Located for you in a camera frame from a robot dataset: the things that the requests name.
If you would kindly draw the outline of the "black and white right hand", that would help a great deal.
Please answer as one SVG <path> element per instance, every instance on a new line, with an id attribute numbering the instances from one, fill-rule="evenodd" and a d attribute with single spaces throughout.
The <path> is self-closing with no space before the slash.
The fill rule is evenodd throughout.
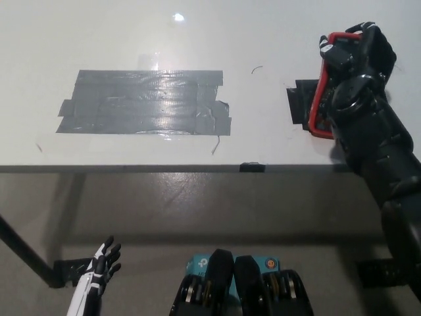
<path id="1" fill-rule="evenodd" d="M 319 52 L 324 62 L 344 76 L 369 75 L 387 84 L 397 56 L 387 38 L 375 22 L 362 22 L 345 31 L 357 35 L 357 48 L 350 52 L 321 36 Z"/>

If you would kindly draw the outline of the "white and black left hand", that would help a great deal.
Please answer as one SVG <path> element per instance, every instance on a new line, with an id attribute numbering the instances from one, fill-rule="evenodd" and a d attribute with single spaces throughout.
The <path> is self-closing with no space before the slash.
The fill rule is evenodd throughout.
<path id="1" fill-rule="evenodd" d="M 80 277 L 70 302 L 67 316 L 98 316 L 101 314 L 102 297 L 113 275 L 121 269 L 118 262 L 121 244 L 114 245 L 109 236 L 91 258 Z"/>

